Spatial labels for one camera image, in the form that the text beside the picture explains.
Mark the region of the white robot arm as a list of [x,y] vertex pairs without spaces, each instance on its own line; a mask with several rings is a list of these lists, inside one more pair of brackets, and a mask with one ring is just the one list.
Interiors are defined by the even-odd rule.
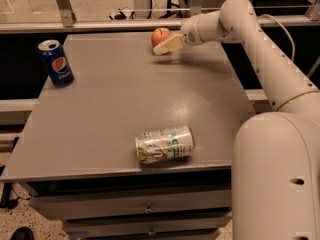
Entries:
[[250,1],[226,0],[152,45],[162,55],[227,38],[242,44],[272,107],[235,137],[233,239],[320,240],[320,90],[261,29]]

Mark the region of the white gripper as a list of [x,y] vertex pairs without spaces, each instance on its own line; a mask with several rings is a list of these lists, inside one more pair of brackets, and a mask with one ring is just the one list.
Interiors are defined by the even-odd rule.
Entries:
[[181,34],[171,34],[153,48],[153,53],[157,56],[182,49],[186,44],[190,46],[201,45],[203,41],[199,34],[200,15],[195,15],[184,19],[181,23]]

